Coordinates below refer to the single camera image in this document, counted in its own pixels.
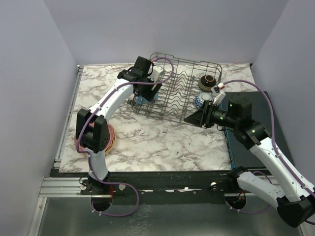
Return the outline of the pink dotted plate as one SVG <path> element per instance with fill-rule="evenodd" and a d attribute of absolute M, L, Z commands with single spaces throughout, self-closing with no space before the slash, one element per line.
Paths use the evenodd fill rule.
<path fill-rule="evenodd" d="M 94 127 L 94 122 L 89 124 L 88 127 Z M 110 134 L 110 139 L 116 138 L 115 129 L 111 124 L 108 124 L 108 130 L 109 130 L 109 134 Z M 76 147 L 76 144 L 77 144 L 77 139 L 76 139 L 76 137 L 74 137 L 74 146 L 75 147 Z M 79 145 L 79 150 L 83 151 L 83 147 L 81 145 Z"/>

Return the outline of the red blue patterned bowl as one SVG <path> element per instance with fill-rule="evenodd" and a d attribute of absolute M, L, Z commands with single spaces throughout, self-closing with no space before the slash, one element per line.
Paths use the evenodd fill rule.
<path fill-rule="evenodd" d="M 194 99 L 194 105 L 196 109 L 200 109 L 205 101 L 213 101 L 214 98 L 210 93 L 203 92 L 197 95 Z"/>

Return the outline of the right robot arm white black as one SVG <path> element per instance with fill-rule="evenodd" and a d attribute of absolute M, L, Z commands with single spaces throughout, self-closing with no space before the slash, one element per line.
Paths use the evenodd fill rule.
<path fill-rule="evenodd" d="M 206 100 L 184 121 L 198 127 L 209 128 L 216 124 L 231 129 L 236 140 L 264 164 L 279 184 L 274 186 L 239 167 L 230 172 L 226 181 L 229 191 L 236 193 L 243 189 L 257 195 L 294 228 L 314 215 L 315 186 L 287 159 L 273 134 L 252 118 L 252 104 L 245 97 L 236 94 L 229 98 L 226 111 Z"/>

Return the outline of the dark brown patterned bowl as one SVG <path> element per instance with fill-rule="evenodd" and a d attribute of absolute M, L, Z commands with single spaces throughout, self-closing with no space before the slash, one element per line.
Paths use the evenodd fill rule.
<path fill-rule="evenodd" d="M 198 81 L 199 88 L 205 92 L 210 92 L 216 84 L 217 81 L 212 75 L 204 75 Z"/>

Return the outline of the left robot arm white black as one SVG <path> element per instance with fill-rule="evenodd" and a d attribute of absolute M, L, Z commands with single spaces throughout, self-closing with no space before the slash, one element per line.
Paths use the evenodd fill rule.
<path fill-rule="evenodd" d="M 143 57 L 138 57 L 129 69 L 118 73 L 110 90 L 89 109 L 80 109 L 76 118 L 76 149 L 86 154 L 89 176 L 94 179 L 92 188 L 98 194 L 109 189 L 105 178 L 109 171 L 105 161 L 105 149 L 110 142 L 111 133 L 108 122 L 115 111 L 132 94 L 141 96 L 149 102 L 161 87 L 163 68 Z"/>

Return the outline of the blue mug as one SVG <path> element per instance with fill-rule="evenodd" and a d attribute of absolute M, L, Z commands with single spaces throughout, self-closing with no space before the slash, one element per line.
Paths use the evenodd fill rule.
<path fill-rule="evenodd" d="M 158 96 L 155 96 L 151 101 L 145 99 L 142 96 L 137 97 L 136 99 L 136 105 L 141 106 L 143 104 L 152 105 L 158 100 Z"/>

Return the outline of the tan plate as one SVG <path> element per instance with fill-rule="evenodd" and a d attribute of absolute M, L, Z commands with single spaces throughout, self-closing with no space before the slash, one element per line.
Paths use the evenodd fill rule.
<path fill-rule="evenodd" d="M 115 138 L 110 139 L 110 141 L 109 141 L 109 143 L 107 144 L 107 146 L 106 146 L 104 152 L 105 152 L 106 154 L 108 154 L 108 153 L 111 151 L 111 149 L 113 148 L 114 144 L 115 144 Z"/>

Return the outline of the grey wire dish rack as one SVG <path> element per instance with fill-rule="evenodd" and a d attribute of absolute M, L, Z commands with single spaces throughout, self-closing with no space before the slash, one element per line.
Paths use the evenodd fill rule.
<path fill-rule="evenodd" d="M 151 60 L 157 58 L 162 58 L 155 63 L 164 70 L 162 79 L 166 79 L 171 73 L 171 65 L 165 60 L 166 58 L 171 60 L 174 65 L 173 76 L 159 89 L 155 103 L 147 104 L 134 96 L 128 100 L 128 104 L 137 115 L 183 123 L 185 117 L 197 110 L 194 99 L 202 92 L 198 85 L 201 77 L 210 75 L 216 82 L 220 82 L 222 66 L 207 61 L 181 59 L 158 52 L 150 55 Z"/>

